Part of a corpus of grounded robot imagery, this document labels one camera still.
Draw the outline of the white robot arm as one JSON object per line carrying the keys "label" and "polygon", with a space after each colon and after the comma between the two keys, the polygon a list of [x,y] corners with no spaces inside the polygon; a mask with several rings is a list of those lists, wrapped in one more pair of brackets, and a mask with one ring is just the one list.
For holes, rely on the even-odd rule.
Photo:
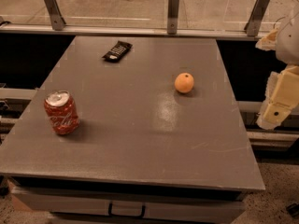
{"label": "white robot arm", "polygon": [[255,47],[273,50],[276,58],[287,64],[281,72],[270,73],[257,119],[260,128],[273,130],[299,105],[299,5]]}

